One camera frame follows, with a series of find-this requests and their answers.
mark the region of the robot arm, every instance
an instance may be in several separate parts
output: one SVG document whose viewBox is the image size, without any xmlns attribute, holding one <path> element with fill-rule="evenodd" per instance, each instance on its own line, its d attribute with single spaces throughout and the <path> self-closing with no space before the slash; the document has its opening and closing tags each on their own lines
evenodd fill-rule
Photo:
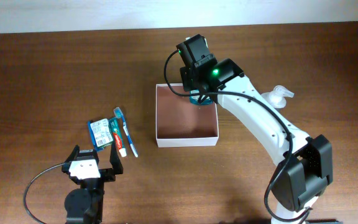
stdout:
<svg viewBox="0 0 358 224">
<path fill-rule="evenodd" d="M 65 199 L 66 224 L 99 224 L 103 216 L 104 183 L 114 182 L 122 174 L 116 145 L 111 145 L 110 163 L 112 168 L 99 169 L 98 153 L 94 150 L 80 150 L 75 146 L 68 156 L 62 172 L 80 186 L 72 190 Z"/>
<path fill-rule="evenodd" d="M 263 99 L 244 71 L 232 60 L 218 62 L 201 35 L 178 44 L 177 49 L 185 63 L 185 67 L 180 69 L 184 90 L 198 90 L 198 103 L 209 96 L 230 111 L 262 143 L 277 166 L 273 175 L 276 181 L 271 190 L 279 201 L 276 216 L 281 220 L 273 218 L 272 223 L 299 223 L 300 220 L 288 220 L 311 207 L 333 181 L 332 147 L 329 141 L 323 135 L 312 139 L 291 124 Z M 164 69 L 166 81 L 169 58 Z M 288 138 L 293 143 L 289 156 L 286 155 L 290 148 Z"/>
</svg>

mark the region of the white wall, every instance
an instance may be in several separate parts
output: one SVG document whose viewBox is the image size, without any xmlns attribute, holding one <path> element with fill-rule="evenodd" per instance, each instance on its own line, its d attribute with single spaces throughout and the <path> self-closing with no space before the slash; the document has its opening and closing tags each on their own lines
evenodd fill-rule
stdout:
<svg viewBox="0 0 358 224">
<path fill-rule="evenodd" d="M 358 21 L 358 0 L 5 0 L 0 33 Z"/>
</svg>

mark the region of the teal object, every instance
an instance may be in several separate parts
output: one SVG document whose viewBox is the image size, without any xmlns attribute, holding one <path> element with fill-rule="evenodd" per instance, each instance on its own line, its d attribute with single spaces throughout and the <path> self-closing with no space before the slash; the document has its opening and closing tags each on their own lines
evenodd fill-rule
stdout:
<svg viewBox="0 0 358 224">
<path fill-rule="evenodd" d="M 191 90 L 190 94 L 192 94 L 192 93 L 199 93 L 199 91 L 198 90 Z M 204 102 L 198 103 L 198 98 L 199 97 L 200 96 L 191 96 L 191 97 L 189 97 L 190 103 L 193 103 L 194 105 L 198 105 L 198 106 L 199 105 L 210 105 L 211 103 L 213 103 L 213 101 L 211 100 L 210 97 L 207 97 L 207 99 L 205 99 Z"/>
</svg>

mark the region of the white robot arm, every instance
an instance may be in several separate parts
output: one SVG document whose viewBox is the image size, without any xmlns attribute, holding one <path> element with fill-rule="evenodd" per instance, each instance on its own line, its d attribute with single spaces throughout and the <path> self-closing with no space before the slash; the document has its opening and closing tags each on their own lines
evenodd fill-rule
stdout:
<svg viewBox="0 0 358 224">
<path fill-rule="evenodd" d="M 309 137 L 308 133 L 300 130 L 287 119 L 285 119 L 278 111 L 266 102 L 258 91 L 251 84 L 248 77 L 236 77 L 226 83 L 224 91 L 231 91 L 243 93 L 257 100 L 265 103 L 278 117 L 288 126 L 292 133 L 293 138 L 293 153 L 298 152 L 299 149 L 307 145 L 306 138 Z M 269 153 L 273 163 L 277 166 L 284 160 L 284 153 L 288 151 L 288 141 L 285 139 L 287 134 L 278 123 L 278 121 L 268 113 L 260 105 L 250 101 L 246 98 L 233 95 L 218 95 L 218 103 L 228 111 L 230 111 L 236 118 L 238 118 L 244 126 L 258 139 L 266 151 Z M 318 197 L 313 197 L 306 203 L 305 207 L 311 207 Z M 283 205 L 278 203 L 276 215 L 286 219 L 298 217 L 304 209 L 299 212 L 293 212 L 286 209 Z M 283 223 L 272 218 L 272 224 Z"/>
<path fill-rule="evenodd" d="M 167 63 L 179 52 L 185 67 L 180 69 L 183 89 L 199 93 L 175 92 L 167 80 Z M 230 111 L 262 143 L 277 166 L 265 193 L 265 206 L 272 223 L 303 223 L 310 207 L 333 181 L 332 147 L 320 135 L 311 138 L 276 109 L 251 84 L 244 71 L 232 60 L 218 62 L 209 52 L 205 38 L 196 35 L 177 45 L 165 62 L 165 81 L 179 96 L 207 96 Z M 279 201 L 276 213 L 267 203 L 272 191 Z"/>
</svg>

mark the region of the white box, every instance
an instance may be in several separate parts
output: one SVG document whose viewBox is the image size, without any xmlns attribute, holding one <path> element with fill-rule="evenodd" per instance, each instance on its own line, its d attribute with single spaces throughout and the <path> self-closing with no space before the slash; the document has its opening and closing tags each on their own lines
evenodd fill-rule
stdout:
<svg viewBox="0 0 358 224">
<path fill-rule="evenodd" d="M 183 85 L 171 84 L 185 93 Z M 176 96 L 167 84 L 155 86 L 155 138 L 159 147 L 215 146 L 219 139 L 216 104 L 197 106 Z"/>
</svg>

